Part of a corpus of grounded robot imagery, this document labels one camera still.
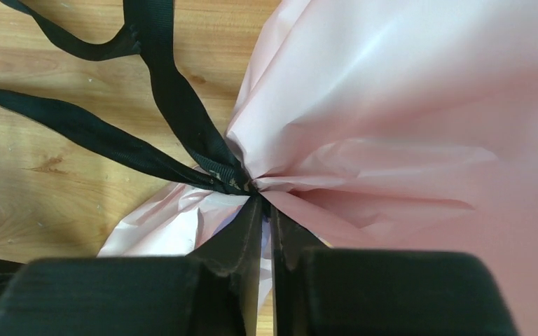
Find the black printed ribbon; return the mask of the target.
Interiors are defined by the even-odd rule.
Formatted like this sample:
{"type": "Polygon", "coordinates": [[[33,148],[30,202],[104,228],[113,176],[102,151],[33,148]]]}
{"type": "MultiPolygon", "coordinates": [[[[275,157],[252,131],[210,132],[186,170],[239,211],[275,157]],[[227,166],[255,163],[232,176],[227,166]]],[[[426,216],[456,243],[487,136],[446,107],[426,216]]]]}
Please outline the black printed ribbon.
{"type": "Polygon", "coordinates": [[[80,40],[21,1],[8,1],[7,6],[31,16],[52,44],[83,60],[99,62],[139,55],[149,69],[157,107],[197,167],[188,167],[84,108],[65,101],[0,90],[2,108],[150,176],[228,195],[255,193],[241,162],[174,62],[173,1],[125,1],[123,26],[110,41],[102,44],[80,40]]]}

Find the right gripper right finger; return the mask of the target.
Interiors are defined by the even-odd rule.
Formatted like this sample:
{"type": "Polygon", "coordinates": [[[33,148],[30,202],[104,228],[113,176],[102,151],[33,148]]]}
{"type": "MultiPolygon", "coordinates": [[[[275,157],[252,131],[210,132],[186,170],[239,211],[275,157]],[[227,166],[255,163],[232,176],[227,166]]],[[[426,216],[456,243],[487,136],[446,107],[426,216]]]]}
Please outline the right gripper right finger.
{"type": "Polygon", "coordinates": [[[277,209],[276,335],[517,335],[486,266],[466,253],[330,248],[277,209]]]}

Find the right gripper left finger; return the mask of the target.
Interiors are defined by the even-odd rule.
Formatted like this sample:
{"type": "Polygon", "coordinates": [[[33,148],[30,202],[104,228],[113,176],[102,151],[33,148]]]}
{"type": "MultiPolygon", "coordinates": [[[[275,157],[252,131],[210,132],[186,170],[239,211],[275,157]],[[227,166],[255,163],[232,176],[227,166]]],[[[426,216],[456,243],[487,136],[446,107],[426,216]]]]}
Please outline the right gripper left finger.
{"type": "Polygon", "coordinates": [[[263,201],[185,256],[41,259],[0,274],[0,335],[254,335],[263,201]]]}

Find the pink purple wrapping paper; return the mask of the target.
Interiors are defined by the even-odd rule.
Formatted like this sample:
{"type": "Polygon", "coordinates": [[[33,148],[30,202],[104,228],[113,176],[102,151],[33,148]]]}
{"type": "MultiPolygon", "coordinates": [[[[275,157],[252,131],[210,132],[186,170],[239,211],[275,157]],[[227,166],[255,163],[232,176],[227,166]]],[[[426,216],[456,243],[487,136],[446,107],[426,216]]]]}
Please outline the pink purple wrapping paper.
{"type": "Polygon", "coordinates": [[[227,140],[335,247],[477,256],[538,335],[538,1],[283,1],[227,140]]]}

